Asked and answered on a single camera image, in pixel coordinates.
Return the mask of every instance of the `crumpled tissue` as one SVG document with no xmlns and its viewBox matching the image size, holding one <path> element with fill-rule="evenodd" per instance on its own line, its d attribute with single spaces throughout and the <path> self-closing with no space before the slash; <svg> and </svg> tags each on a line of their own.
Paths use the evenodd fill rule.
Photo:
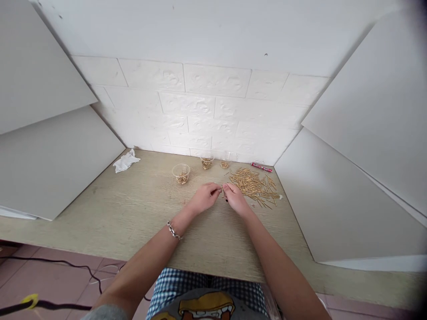
<svg viewBox="0 0 427 320">
<path fill-rule="evenodd" d="M 131 149 L 125 155 L 122 155 L 119 160 L 114 162 L 113 166 L 116 167 L 116 173 L 127 170 L 132 163 L 138 162 L 140 158 L 135 158 L 135 151 Z"/>
</svg>

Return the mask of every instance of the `plaid shorts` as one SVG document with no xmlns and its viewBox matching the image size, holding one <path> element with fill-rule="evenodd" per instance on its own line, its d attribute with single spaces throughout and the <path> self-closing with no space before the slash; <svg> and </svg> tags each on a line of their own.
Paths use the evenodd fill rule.
<svg viewBox="0 0 427 320">
<path fill-rule="evenodd" d="M 157 312 L 171 304 L 179 296 L 198 288 L 214 288 L 225 291 L 238 298 L 253 311 L 260 312 L 268 317 L 264 293 L 258 283 L 164 268 L 154 287 L 146 320 L 150 320 Z"/>
</svg>

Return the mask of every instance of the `white brick wall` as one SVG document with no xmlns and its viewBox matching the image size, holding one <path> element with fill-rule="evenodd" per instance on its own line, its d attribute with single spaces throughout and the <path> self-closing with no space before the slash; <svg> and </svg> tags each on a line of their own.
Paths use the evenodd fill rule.
<svg viewBox="0 0 427 320">
<path fill-rule="evenodd" d="M 92 105 L 129 147 L 274 165 L 330 78 L 72 56 Z"/>
</svg>

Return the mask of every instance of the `pile of gold pins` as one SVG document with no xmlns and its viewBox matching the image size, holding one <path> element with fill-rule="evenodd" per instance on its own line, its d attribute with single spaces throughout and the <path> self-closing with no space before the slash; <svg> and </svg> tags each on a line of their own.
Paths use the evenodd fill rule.
<svg viewBox="0 0 427 320">
<path fill-rule="evenodd" d="M 227 169 L 227 168 L 228 168 L 228 166 L 229 166 L 228 162 L 226 162 L 226 161 L 221 161 L 221 167 L 222 167 L 223 169 Z"/>
<path fill-rule="evenodd" d="M 212 159 L 209 158 L 202 158 L 201 159 L 201 165 L 203 166 L 203 169 L 207 170 L 212 165 Z"/>
<path fill-rule="evenodd" d="M 177 181 L 180 184 L 186 184 L 188 180 L 188 174 L 186 172 L 182 172 L 179 177 L 177 177 Z"/>
<path fill-rule="evenodd" d="M 277 206 L 276 199 L 280 196 L 273 191 L 277 190 L 276 185 L 269 176 L 259 179 L 259 172 L 251 171 L 247 168 L 240 168 L 234 174 L 230 170 L 231 182 L 238 186 L 241 192 L 251 199 L 256 200 L 262 207 L 271 207 L 266 203 L 270 202 Z"/>
</svg>

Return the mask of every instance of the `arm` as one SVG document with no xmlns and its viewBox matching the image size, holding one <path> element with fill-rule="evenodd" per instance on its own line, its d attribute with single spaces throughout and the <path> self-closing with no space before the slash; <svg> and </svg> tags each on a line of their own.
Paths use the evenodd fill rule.
<svg viewBox="0 0 427 320">
<path fill-rule="evenodd" d="M 194 217 L 212 207 L 220 193 L 221 186 L 218 184 L 211 182 L 202 185 L 171 220 L 175 233 L 182 236 Z M 126 312 L 128 319 L 132 319 L 142 298 L 167 265 L 178 242 L 165 225 L 126 263 L 92 310 L 103 304 L 114 304 Z"/>
<path fill-rule="evenodd" d="M 286 319 L 330 317 L 292 260 L 268 233 L 234 184 L 223 184 L 230 206 L 242 217 L 260 259 L 267 283 Z"/>
</svg>

